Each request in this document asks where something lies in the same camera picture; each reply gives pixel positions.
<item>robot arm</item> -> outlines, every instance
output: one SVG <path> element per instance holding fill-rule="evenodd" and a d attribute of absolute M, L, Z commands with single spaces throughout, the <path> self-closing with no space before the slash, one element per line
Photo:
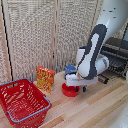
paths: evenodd
<path fill-rule="evenodd" d="M 100 50 L 106 40 L 124 25 L 127 15 L 127 0 L 104 0 L 99 19 L 91 33 L 86 48 L 80 48 L 77 52 L 76 76 L 66 76 L 68 86 L 70 86 L 68 80 L 78 79 L 78 74 L 80 78 L 88 81 L 93 80 L 108 68 L 109 60 L 100 54 Z"/>

